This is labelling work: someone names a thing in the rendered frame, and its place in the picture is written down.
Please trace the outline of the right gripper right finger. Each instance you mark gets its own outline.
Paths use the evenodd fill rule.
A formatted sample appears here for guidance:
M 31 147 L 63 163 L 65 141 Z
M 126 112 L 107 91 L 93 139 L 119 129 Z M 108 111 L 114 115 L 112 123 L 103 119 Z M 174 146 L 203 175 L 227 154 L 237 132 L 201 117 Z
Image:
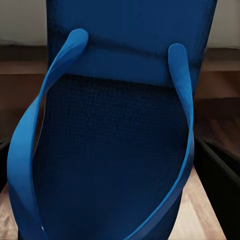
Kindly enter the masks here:
M 194 134 L 193 165 L 227 240 L 240 240 L 240 157 Z

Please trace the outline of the sandal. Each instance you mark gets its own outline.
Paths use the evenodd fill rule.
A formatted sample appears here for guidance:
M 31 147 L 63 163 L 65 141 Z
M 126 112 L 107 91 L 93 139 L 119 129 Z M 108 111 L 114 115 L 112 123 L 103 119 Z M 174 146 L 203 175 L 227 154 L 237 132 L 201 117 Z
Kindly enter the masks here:
M 47 74 L 7 156 L 18 240 L 168 240 L 217 2 L 46 0 Z

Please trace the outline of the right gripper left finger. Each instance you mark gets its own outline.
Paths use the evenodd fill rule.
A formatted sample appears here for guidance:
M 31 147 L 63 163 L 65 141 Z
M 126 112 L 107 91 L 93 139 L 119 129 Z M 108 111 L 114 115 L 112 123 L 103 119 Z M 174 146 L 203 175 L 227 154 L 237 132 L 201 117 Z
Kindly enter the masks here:
M 0 193 L 8 183 L 7 159 L 13 135 L 0 138 Z

